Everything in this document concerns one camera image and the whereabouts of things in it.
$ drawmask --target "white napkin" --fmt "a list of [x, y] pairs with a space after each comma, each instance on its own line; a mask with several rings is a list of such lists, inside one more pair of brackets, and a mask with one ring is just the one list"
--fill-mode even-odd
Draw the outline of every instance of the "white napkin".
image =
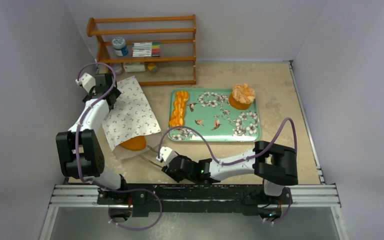
[[160, 125], [135, 76], [117, 82], [121, 94], [102, 122], [109, 148], [137, 136], [161, 132]]

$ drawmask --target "gray wall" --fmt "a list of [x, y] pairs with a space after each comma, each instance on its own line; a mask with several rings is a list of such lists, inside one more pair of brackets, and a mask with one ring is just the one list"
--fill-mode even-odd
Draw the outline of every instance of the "gray wall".
[[384, 1], [329, 0], [294, 71], [351, 236], [384, 239]]
[[[279, 61], [295, 58], [327, 0], [66, 0], [75, 23], [93, 54], [95, 37], [86, 35], [93, 18], [182, 16], [196, 14], [199, 60]], [[173, 27], [159, 23], [160, 27]], [[158, 28], [157, 25], [113, 25]], [[129, 40], [136, 40], [125, 35]], [[142, 40], [158, 39], [148, 34]], [[161, 53], [184, 54], [187, 46], [172, 44]]]
[[0, 0], [0, 239], [38, 239], [92, 60], [63, 0]]

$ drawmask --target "bird illustration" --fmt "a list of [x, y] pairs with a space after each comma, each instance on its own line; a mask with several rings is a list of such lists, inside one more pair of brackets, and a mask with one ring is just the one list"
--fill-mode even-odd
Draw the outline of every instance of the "bird illustration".
[[194, 102], [194, 103], [186, 103], [186, 106], [189, 106], [190, 111], [193, 112], [194, 111], [194, 106], [196, 104], [197, 104], [196, 102]]
[[201, 125], [201, 126], [204, 127], [204, 125], [203, 125], [204, 120], [205, 120], [205, 119], [195, 120], [195, 123], [196, 123], [197, 125]]
[[221, 125], [220, 124], [220, 120], [219, 119], [215, 120], [214, 124], [215, 124], [215, 126], [214, 126], [213, 129], [211, 129], [211, 131], [216, 130], [216, 129], [218, 129], [220, 127], [220, 125]]

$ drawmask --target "wooden shelf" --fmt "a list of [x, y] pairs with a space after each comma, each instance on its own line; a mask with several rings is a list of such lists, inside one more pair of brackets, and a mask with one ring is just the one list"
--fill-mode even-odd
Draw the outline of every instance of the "wooden shelf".
[[[122, 30], [99, 30], [97, 24], [107, 23], [132, 23], [132, 22], [159, 22], [159, 21], [192, 21], [193, 27], [189, 28], [155, 28], [155, 29], [122, 29]], [[96, 36], [98, 41], [98, 52], [96, 61], [106, 64], [116, 63], [137, 63], [137, 62], [193, 62], [193, 80], [183, 81], [152, 81], [140, 82], [141, 86], [159, 86], [159, 85], [181, 85], [181, 84], [196, 84], [197, 71], [196, 60], [197, 50], [195, 35], [197, 33], [197, 21], [195, 14], [190, 16], [162, 16], [162, 17], [129, 17], [129, 18], [89, 18], [89, 23], [86, 29], [89, 37]], [[104, 41], [104, 35], [129, 35], [129, 34], [169, 34], [169, 33], [191, 33], [192, 38], [188, 39], [166, 39], [166, 40], [138, 40], [126, 41], [126, 44], [143, 42], [160, 42], [161, 44], [192, 44], [193, 56], [171, 56], [171, 57], [135, 57], [135, 58], [117, 58], [111, 59], [107, 46], [111, 46], [110, 41]]]
[[101, 18], [95, 19], [97, 24], [108, 23], [132, 23], [132, 22], [161, 22], [161, 21], [187, 21], [194, 20], [195, 15], [191, 16], [153, 16], [153, 17], [126, 17], [126, 18]]
[[193, 56], [166, 56], [166, 57], [131, 57], [117, 59], [101, 59], [101, 63], [105, 64], [122, 64], [122, 63], [155, 63], [155, 62], [194, 62]]
[[172, 34], [172, 33], [194, 33], [194, 28], [156, 28], [156, 29], [128, 29], [128, 30], [95, 30], [90, 35], [127, 35], [127, 34]]
[[[160, 42], [161, 44], [190, 44], [193, 43], [194, 40], [191, 39], [169, 39], [169, 40], [147, 40], [147, 41], [126, 41], [127, 45], [132, 45], [133, 43], [149, 43], [149, 42]], [[113, 45], [110, 41], [106, 41], [103, 43], [105, 46]]]

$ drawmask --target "beige floor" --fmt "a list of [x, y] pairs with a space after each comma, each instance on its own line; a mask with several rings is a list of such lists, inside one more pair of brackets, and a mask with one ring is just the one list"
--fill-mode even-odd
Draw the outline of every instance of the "beige floor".
[[[135, 75], [142, 81], [169, 81], [192, 79], [192, 68], [188, 63], [162, 66], [158, 73], [149, 72], [123, 73], [120, 81]], [[257, 105], [262, 127], [262, 140], [271, 141], [282, 120], [286, 117], [293, 119], [296, 127], [298, 142], [298, 181], [299, 184], [320, 184], [316, 164], [304, 124], [303, 116], [286, 63], [197, 63], [197, 85], [193, 88], [231, 88], [237, 83], [248, 83], [257, 92]], [[145, 86], [143, 92], [164, 132], [169, 120], [170, 94], [176, 88], [190, 88], [190, 85], [179, 86]], [[121, 156], [110, 151], [102, 130], [97, 134], [99, 143], [105, 155], [105, 164], [117, 173], [122, 174], [129, 183], [175, 183], [170, 177], [161, 172], [160, 168], [143, 160], [139, 156], [123, 160]], [[277, 142], [293, 147], [293, 135], [289, 124], [285, 126]], [[182, 155], [198, 161], [210, 155], [203, 143], [175, 143], [168, 138], [163, 146], [170, 147]], [[252, 143], [212, 143], [211, 147], [219, 158], [240, 154], [253, 148]], [[148, 151], [143, 156], [154, 160], [156, 154]], [[259, 184], [261, 178], [249, 174], [228, 178], [221, 183], [229, 184]]]

